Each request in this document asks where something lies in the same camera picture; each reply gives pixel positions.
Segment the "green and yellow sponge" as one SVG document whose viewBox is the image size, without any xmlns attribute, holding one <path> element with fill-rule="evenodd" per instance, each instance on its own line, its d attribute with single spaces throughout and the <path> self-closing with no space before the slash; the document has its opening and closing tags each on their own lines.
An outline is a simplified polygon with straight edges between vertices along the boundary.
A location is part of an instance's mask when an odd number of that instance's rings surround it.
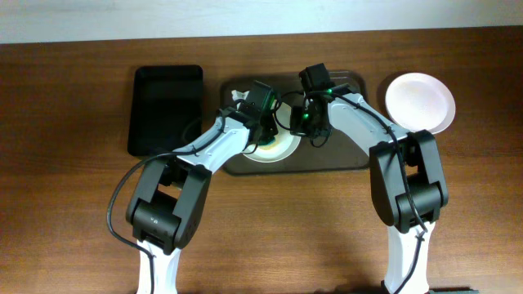
<svg viewBox="0 0 523 294">
<path fill-rule="evenodd" d="M 268 145 L 274 144 L 276 141 L 277 141 L 277 138 L 275 136 L 273 136 L 271 138 L 265 138 L 263 140 L 260 140 L 259 145 L 261 145 L 261 146 L 268 146 Z"/>
</svg>

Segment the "white cream plate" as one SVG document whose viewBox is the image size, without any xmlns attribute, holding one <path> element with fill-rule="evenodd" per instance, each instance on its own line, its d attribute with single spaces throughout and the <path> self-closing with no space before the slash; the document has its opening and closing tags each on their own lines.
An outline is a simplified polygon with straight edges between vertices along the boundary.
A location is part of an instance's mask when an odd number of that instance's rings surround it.
<svg viewBox="0 0 523 294">
<path fill-rule="evenodd" d="M 290 131 L 276 125 L 278 134 L 268 145 L 260 145 L 254 150 L 254 145 L 247 147 L 244 156 L 259 163 L 275 163 L 290 156 L 299 146 L 301 138 Z"/>
</svg>

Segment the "pink plate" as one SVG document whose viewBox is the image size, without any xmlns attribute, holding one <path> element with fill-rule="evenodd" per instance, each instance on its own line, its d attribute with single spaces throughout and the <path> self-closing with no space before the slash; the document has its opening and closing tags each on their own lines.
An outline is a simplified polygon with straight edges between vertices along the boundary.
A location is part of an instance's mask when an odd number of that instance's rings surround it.
<svg viewBox="0 0 523 294">
<path fill-rule="evenodd" d="M 456 114 L 454 96 L 439 79 L 425 73 L 405 73 L 387 87 L 385 106 L 391 120 L 410 131 L 446 130 Z"/>
</svg>

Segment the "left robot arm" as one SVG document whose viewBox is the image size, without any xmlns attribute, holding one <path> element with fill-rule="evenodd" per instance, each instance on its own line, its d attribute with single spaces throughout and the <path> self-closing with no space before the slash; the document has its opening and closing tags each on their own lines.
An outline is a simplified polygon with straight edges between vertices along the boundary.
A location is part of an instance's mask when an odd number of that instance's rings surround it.
<svg viewBox="0 0 523 294">
<path fill-rule="evenodd" d="M 140 161 L 141 175 L 127 205 L 129 245 L 140 253 L 139 293 L 174 293 L 181 250 L 203 215 L 212 175 L 251 145 L 275 136 L 279 94 L 254 82 L 232 106 L 217 111 L 210 129 L 186 146 Z"/>
</svg>

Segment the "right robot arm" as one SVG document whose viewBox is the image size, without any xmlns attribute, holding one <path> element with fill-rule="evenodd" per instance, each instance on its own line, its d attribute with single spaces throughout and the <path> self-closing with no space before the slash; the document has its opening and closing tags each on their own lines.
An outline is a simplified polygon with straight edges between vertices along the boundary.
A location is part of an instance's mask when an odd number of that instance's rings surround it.
<svg viewBox="0 0 523 294">
<path fill-rule="evenodd" d="M 449 200 L 435 137 L 412 132 L 372 108 L 360 93 L 330 78 L 325 65 L 298 75 L 304 97 L 292 109 L 292 134 L 314 140 L 338 130 L 369 157 L 371 199 L 387 227 L 388 293 L 428 293 L 428 245 Z"/>
</svg>

